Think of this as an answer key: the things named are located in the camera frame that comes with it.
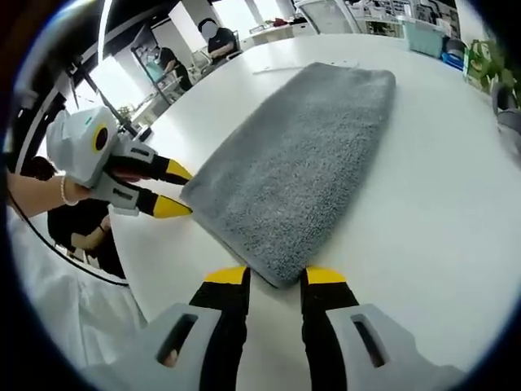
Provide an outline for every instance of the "cable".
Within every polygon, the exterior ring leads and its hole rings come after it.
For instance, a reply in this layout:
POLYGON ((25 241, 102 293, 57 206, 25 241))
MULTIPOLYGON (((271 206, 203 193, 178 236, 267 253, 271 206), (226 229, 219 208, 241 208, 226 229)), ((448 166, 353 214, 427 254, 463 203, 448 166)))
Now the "cable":
POLYGON ((18 209, 18 211, 20 212, 20 214, 22 215, 22 218, 25 220, 25 222, 28 223, 28 225, 31 227, 31 229, 33 230, 33 232, 36 234, 36 236, 38 238, 40 238, 40 240, 46 244, 46 246, 48 248, 50 248, 54 253, 58 254, 61 258, 63 258, 68 264, 70 265, 73 265, 74 267, 76 267, 77 269, 80 269, 84 272, 86 272, 88 275, 92 275, 93 277, 97 278, 97 279, 101 279, 102 281, 105 281, 106 283, 111 283, 112 285, 116 285, 118 287, 128 287, 129 285, 127 283, 118 283, 116 281, 112 281, 110 279, 106 279, 105 277, 102 277, 101 275, 97 275, 95 274, 94 272, 90 271, 90 270, 87 270, 87 269, 84 269, 83 267, 79 266, 77 263, 75 263, 74 261, 72 261, 71 259, 69 259, 68 257, 66 257, 65 255, 63 255, 61 252, 59 252, 55 246, 53 246, 52 244, 50 244, 46 238, 44 238, 42 236, 42 234, 40 232, 38 232, 38 230, 36 229, 36 227, 31 223, 31 221, 29 220, 29 217, 27 217, 27 215, 24 213, 24 211, 22 210, 22 208, 18 205, 18 203, 15 201, 15 197, 13 197, 13 195, 11 194, 11 191, 9 189, 7 189, 7 193, 9 194, 9 198, 11 198, 11 200, 13 201, 13 204, 15 205, 15 207, 18 209))

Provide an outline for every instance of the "window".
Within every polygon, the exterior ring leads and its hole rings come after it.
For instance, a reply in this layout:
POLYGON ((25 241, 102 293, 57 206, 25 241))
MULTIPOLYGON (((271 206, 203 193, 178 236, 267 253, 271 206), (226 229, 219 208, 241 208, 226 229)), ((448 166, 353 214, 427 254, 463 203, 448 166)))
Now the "window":
POLYGON ((220 0, 213 3, 213 8, 223 27, 237 30, 241 38, 249 37, 250 30, 258 25, 244 0, 220 0))
POLYGON ((277 0, 253 0, 259 9, 263 20, 282 19, 282 12, 277 4, 277 0))
MULTIPOLYGON (((128 105, 137 107, 145 99, 145 94, 112 56, 107 57, 94 68, 90 72, 90 77, 116 110, 128 105)), ((76 87, 76 95, 80 110, 103 104, 101 98, 95 94, 86 81, 82 81, 76 87)), ((69 92, 66 99, 65 107, 69 113, 79 111, 72 91, 69 92)))

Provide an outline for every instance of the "gray towel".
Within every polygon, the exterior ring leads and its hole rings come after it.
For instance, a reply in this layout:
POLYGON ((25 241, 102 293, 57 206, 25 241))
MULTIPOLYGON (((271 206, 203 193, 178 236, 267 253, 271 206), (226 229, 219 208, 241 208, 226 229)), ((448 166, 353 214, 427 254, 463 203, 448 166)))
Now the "gray towel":
POLYGON ((226 139, 181 198, 261 277, 290 286, 355 196, 395 85, 389 71, 309 65, 226 139))

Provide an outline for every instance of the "desk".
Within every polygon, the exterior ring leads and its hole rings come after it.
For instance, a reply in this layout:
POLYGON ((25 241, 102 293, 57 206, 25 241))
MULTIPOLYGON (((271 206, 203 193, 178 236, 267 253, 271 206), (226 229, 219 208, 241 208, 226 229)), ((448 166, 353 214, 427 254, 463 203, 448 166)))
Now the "desk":
MULTIPOLYGON (((313 61, 386 68, 396 102, 375 162, 315 264, 343 273, 435 364, 468 371, 502 329, 521 282, 521 172, 501 147, 487 99, 401 39, 316 35, 256 46, 192 88, 154 125, 150 145, 195 173, 259 104, 313 61)), ((168 196, 179 189, 143 182, 168 196)), ((134 296, 152 320, 188 302, 204 276, 236 266, 190 217, 112 215, 134 296)), ((237 390, 308 390, 298 287, 252 276, 237 390)))

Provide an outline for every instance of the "pearl bracelet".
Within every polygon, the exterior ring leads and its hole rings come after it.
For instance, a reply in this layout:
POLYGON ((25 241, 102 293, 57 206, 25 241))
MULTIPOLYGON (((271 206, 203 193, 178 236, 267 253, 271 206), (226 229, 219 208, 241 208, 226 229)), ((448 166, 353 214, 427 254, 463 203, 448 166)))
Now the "pearl bracelet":
POLYGON ((65 198, 65 176, 62 177, 62 182, 59 185, 59 191, 62 195, 62 201, 64 204, 66 204, 68 206, 74 206, 74 205, 78 204, 78 201, 71 202, 71 201, 67 200, 67 198, 65 198))

